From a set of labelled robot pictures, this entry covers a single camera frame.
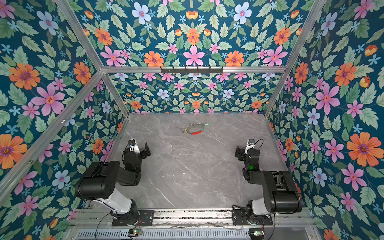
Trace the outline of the silver keyring with red grip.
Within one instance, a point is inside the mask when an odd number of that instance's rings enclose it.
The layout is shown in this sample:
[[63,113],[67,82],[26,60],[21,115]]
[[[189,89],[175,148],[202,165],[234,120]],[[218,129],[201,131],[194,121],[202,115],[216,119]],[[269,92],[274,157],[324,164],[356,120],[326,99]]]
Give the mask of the silver keyring with red grip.
[[199,135],[205,128],[204,123],[191,123],[187,127],[181,128],[183,134]]

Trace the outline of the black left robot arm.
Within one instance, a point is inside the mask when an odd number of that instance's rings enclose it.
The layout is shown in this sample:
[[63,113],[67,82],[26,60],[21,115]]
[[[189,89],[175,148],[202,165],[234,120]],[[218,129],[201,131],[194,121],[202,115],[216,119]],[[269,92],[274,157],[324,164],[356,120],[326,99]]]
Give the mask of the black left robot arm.
[[122,153],[125,166],[122,168],[119,161],[92,163],[76,186],[76,196],[109,208],[114,227],[151,226],[155,211],[138,210],[136,202],[116,188],[137,186],[142,177],[142,161],[150,155],[148,144],[141,150],[135,139],[129,140]]

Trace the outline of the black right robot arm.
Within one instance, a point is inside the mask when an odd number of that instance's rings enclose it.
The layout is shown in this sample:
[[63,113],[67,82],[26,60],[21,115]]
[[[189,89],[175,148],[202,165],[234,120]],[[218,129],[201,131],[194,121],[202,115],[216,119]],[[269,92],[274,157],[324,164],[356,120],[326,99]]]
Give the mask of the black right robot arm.
[[292,175],[288,171],[261,170],[260,152],[250,145],[236,148],[235,157],[244,163],[244,179],[249,184],[262,187],[262,197],[250,200],[245,207],[232,205],[235,226],[272,225],[272,215],[292,215],[303,209],[303,201]]

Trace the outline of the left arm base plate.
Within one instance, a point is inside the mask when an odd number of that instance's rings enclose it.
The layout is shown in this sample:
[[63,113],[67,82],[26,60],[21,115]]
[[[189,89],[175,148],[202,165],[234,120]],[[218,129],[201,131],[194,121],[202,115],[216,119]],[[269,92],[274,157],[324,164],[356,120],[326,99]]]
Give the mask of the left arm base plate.
[[154,210],[138,210],[126,214],[113,214],[113,227],[152,226]]

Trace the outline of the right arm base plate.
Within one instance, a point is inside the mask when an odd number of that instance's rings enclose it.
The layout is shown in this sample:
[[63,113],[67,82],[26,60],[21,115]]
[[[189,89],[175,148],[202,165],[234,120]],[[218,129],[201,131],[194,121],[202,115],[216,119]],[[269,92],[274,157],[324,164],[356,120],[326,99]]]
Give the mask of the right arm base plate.
[[232,209],[232,221],[234,226],[272,226],[273,218],[270,215],[247,215],[246,210]]

